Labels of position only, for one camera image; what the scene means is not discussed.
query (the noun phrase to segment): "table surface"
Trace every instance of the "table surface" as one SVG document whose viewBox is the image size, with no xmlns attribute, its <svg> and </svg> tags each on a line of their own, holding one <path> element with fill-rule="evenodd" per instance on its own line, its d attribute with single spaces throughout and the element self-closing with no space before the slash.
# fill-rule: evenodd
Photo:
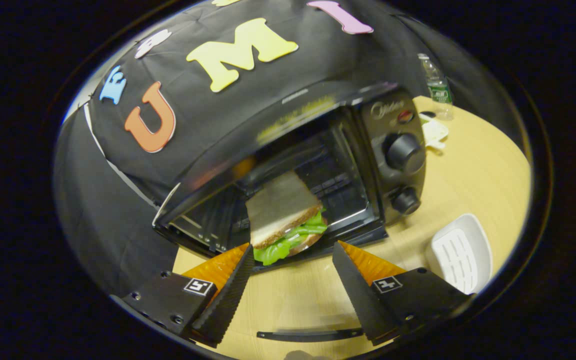
<svg viewBox="0 0 576 360">
<path fill-rule="evenodd" d="M 418 96 L 419 112 L 432 110 Z M 513 250 L 530 200 L 531 171 L 521 150 L 496 127 L 454 108 L 442 151 L 427 150 L 422 205 L 405 221 L 386 229 L 388 237 L 363 250 L 399 267 L 428 267 L 425 250 L 433 235 L 465 213 L 474 214 L 486 232 L 493 276 Z M 206 260 L 179 248 L 173 272 L 181 274 Z M 256 337 L 258 331 L 342 330 L 360 328 L 332 256 L 306 260 L 250 276 L 246 290 L 217 349 L 237 359 L 347 358 L 374 350 L 365 336 L 325 342 L 282 342 Z"/>
</svg>

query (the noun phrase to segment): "orange letter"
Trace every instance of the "orange letter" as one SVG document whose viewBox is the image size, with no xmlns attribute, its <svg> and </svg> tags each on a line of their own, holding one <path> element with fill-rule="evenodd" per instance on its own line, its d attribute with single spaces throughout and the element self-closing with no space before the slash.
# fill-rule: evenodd
<svg viewBox="0 0 576 360">
<path fill-rule="evenodd" d="M 175 132 L 175 112 L 172 111 L 168 101 L 166 101 L 160 92 L 161 87 L 161 82 L 155 82 L 150 85 L 142 98 L 144 104 L 150 103 L 157 112 L 161 120 L 159 130 L 152 132 L 146 126 L 142 117 L 139 115 L 139 106 L 135 106 L 135 108 L 132 109 L 125 123 L 126 131 L 131 132 L 139 146 L 149 153 L 157 153 L 162 150 Z"/>
</svg>

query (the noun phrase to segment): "pink letter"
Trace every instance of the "pink letter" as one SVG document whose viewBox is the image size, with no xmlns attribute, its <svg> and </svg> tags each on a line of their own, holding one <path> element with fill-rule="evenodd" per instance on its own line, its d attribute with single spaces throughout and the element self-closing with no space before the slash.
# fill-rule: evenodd
<svg viewBox="0 0 576 360">
<path fill-rule="evenodd" d="M 347 34 L 368 34 L 373 32 L 373 28 L 357 20 L 354 16 L 342 9 L 334 1 L 311 1 L 309 7 L 322 9 L 342 25 L 341 30 Z"/>
</svg>

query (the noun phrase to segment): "bottle label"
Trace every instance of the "bottle label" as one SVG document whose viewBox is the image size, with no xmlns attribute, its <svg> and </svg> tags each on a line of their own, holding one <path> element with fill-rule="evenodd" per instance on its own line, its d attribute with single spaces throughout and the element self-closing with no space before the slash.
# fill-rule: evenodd
<svg viewBox="0 0 576 360">
<path fill-rule="evenodd" d="M 430 98 L 437 103 L 442 104 L 452 104 L 453 98 L 450 96 L 450 91 L 448 91 L 448 86 L 446 85 L 429 85 L 428 90 L 430 91 Z"/>
</svg>

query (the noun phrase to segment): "plastic bottle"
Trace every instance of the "plastic bottle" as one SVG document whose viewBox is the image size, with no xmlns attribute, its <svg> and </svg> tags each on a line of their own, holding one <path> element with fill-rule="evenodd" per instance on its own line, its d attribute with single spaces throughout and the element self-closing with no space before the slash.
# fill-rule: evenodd
<svg viewBox="0 0 576 360">
<path fill-rule="evenodd" d="M 421 61 L 425 83 L 430 91 L 430 98 L 435 104 L 434 112 L 439 120 L 453 119 L 453 97 L 448 88 L 448 80 L 437 66 L 430 61 L 428 55 L 417 54 Z"/>
</svg>

